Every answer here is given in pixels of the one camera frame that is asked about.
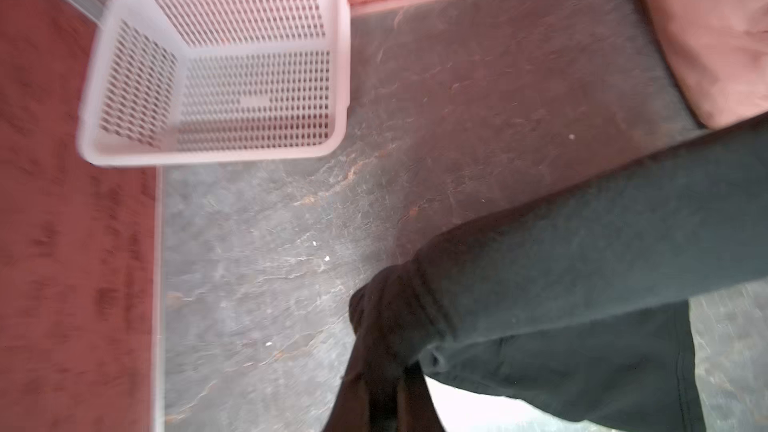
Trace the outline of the black shorts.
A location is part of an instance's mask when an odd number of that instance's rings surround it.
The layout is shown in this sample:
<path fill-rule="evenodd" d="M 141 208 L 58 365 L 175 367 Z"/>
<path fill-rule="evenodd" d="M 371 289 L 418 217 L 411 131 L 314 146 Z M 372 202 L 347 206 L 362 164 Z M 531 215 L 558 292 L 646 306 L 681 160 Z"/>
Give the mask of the black shorts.
<path fill-rule="evenodd" d="M 427 378 L 621 431 L 701 431 L 689 301 L 767 274 L 767 119 L 457 226 L 351 297 Z"/>

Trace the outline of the pink shorts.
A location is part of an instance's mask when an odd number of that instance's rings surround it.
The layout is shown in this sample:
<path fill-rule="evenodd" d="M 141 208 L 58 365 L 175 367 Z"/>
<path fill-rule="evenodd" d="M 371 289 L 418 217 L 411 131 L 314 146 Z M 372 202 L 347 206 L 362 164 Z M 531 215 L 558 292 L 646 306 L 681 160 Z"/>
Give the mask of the pink shorts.
<path fill-rule="evenodd" d="M 721 129 L 767 110 L 767 0 L 645 0 L 697 118 Z"/>

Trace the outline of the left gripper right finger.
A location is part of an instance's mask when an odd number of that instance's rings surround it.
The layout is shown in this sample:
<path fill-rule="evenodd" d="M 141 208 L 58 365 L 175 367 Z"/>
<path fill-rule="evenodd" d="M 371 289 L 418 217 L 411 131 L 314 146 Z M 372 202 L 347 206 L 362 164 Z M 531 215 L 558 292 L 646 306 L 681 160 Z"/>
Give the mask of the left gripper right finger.
<path fill-rule="evenodd" d="M 398 432 L 444 432 L 419 363 L 405 369 L 397 389 Z"/>

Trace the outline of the white plastic basket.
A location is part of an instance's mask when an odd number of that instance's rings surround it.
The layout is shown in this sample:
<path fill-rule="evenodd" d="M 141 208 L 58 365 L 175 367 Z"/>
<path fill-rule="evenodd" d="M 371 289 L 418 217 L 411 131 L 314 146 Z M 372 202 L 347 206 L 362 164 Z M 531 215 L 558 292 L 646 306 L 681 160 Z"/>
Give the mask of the white plastic basket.
<path fill-rule="evenodd" d="M 111 0 L 76 145 L 102 167 L 319 157 L 350 89 L 348 0 Z"/>

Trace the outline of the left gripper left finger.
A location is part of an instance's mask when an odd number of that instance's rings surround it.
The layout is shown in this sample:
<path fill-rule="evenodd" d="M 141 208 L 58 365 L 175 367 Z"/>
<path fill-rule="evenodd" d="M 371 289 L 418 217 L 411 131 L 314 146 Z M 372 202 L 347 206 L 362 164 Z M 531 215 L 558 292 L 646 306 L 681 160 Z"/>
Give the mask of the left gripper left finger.
<path fill-rule="evenodd" d="M 390 430 L 390 361 L 357 338 L 323 431 Z"/>

